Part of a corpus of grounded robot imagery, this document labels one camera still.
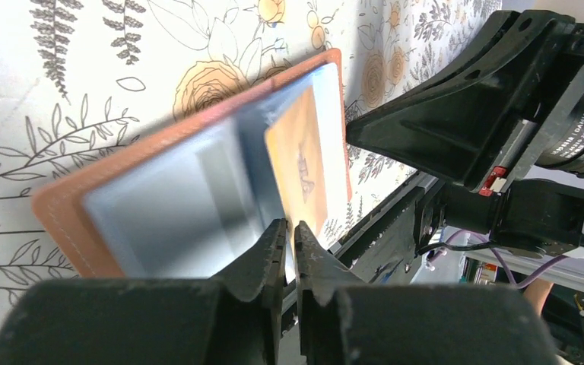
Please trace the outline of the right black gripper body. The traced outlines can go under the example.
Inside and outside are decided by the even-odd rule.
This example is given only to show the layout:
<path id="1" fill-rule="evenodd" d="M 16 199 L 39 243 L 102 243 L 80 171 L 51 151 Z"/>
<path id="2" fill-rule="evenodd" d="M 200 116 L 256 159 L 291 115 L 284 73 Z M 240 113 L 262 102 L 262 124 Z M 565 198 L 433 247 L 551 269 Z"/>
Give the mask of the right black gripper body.
<path id="1" fill-rule="evenodd" d="M 574 21 L 481 189 L 436 178 L 441 224 L 515 255 L 584 259 L 584 24 Z"/>

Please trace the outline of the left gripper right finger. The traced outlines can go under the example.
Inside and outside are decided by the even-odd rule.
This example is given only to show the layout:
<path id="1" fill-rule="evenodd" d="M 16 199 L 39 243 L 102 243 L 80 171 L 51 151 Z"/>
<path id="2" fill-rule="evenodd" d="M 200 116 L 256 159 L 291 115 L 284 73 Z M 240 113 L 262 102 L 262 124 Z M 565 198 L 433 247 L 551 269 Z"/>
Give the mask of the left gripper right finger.
<path id="1" fill-rule="evenodd" d="M 508 287 L 367 284 L 295 231 L 300 351 L 310 364 L 556 364 L 532 306 Z"/>

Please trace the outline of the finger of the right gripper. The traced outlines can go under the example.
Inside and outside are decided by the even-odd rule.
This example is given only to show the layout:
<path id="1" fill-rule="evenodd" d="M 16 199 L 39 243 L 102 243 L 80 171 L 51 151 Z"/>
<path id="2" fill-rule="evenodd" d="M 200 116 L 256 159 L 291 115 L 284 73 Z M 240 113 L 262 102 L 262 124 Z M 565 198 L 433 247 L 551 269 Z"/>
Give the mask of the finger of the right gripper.
<path id="1" fill-rule="evenodd" d="M 347 143 L 479 191 L 573 29 L 552 11 L 495 11 L 432 78 L 349 122 Z"/>

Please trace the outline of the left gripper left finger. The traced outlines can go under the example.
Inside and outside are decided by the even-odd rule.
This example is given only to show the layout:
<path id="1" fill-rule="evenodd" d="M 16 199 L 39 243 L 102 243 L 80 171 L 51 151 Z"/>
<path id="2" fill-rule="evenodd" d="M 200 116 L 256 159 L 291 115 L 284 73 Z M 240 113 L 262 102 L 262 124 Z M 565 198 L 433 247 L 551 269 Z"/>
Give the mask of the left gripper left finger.
<path id="1" fill-rule="evenodd" d="M 0 364 L 274 364 L 287 224 L 208 279 L 34 285 L 0 328 Z"/>

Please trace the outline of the tan leather card holder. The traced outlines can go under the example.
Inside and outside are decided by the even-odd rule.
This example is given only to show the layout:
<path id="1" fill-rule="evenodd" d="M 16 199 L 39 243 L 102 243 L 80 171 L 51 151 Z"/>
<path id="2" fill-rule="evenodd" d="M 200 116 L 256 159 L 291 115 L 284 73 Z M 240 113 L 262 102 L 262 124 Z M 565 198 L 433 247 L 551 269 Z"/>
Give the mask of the tan leather card holder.
<path id="1" fill-rule="evenodd" d="M 172 125 L 42 188 L 33 212 L 85 278 L 208 278 L 283 219 L 284 273 L 293 279 L 294 229 L 265 132 L 307 87 L 316 101 L 326 222 L 352 196 L 338 49 L 254 84 L 228 61 L 196 63 L 176 89 Z"/>

